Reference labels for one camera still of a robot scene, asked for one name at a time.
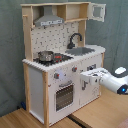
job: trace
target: toy kitchen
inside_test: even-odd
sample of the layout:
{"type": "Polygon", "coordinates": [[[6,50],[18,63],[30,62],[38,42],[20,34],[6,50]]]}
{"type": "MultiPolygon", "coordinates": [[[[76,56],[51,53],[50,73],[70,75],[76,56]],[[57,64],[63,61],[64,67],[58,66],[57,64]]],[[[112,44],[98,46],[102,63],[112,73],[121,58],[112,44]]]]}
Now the toy kitchen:
{"type": "Polygon", "coordinates": [[[85,45],[86,21],[104,22],[105,4],[22,4],[26,108],[49,127],[101,95],[80,74],[103,66],[105,49],[85,45]]]}

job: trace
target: backsplash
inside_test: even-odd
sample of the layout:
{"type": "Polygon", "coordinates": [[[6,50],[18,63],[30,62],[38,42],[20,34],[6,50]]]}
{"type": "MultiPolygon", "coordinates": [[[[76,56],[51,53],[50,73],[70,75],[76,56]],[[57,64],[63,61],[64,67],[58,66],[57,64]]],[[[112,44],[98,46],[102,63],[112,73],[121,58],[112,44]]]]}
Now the backsplash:
{"type": "MultiPolygon", "coordinates": [[[[79,22],[35,27],[31,31],[32,51],[34,58],[37,53],[44,50],[66,50],[70,43],[70,37],[78,33],[79,22]]],[[[73,43],[78,46],[78,36],[73,38],[73,43]]]]}

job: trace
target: wooden floor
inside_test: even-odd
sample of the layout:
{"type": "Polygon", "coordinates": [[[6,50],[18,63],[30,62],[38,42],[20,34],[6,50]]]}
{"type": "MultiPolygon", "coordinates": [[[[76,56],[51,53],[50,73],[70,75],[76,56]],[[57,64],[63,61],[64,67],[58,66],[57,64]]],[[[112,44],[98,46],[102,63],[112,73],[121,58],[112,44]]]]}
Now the wooden floor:
{"type": "MultiPolygon", "coordinates": [[[[23,109],[0,118],[0,128],[44,128],[44,126],[23,109]]],[[[64,118],[50,128],[80,128],[69,118],[64,118]]]]}
{"type": "Polygon", "coordinates": [[[101,92],[100,98],[72,113],[71,117],[87,128],[117,128],[128,119],[128,96],[117,95],[103,86],[101,92]]]}

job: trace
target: stove top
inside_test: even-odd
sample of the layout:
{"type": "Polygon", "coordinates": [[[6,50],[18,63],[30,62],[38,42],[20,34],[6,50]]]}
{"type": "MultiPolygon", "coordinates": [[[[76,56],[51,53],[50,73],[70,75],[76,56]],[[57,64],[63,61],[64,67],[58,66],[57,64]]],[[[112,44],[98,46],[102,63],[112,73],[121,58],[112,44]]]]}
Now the stove top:
{"type": "Polygon", "coordinates": [[[62,58],[61,59],[54,59],[53,61],[41,61],[39,58],[36,58],[33,61],[36,62],[36,63],[42,64],[46,67],[49,67],[49,66],[52,66],[54,64],[62,63],[64,61],[68,61],[70,59],[73,59],[73,57],[70,57],[70,56],[67,56],[67,55],[63,55],[63,54],[60,54],[60,53],[59,53],[59,55],[61,55],[62,58]]]}

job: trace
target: blue light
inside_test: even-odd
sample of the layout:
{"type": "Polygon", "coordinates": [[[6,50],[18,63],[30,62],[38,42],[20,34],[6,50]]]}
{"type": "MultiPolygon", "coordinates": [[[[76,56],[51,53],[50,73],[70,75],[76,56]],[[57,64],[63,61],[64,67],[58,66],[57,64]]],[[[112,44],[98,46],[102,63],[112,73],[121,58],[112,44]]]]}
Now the blue light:
{"type": "Polygon", "coordinates": [[[123,88],[122,91],[125,92],[125,89],[123,88]]]}

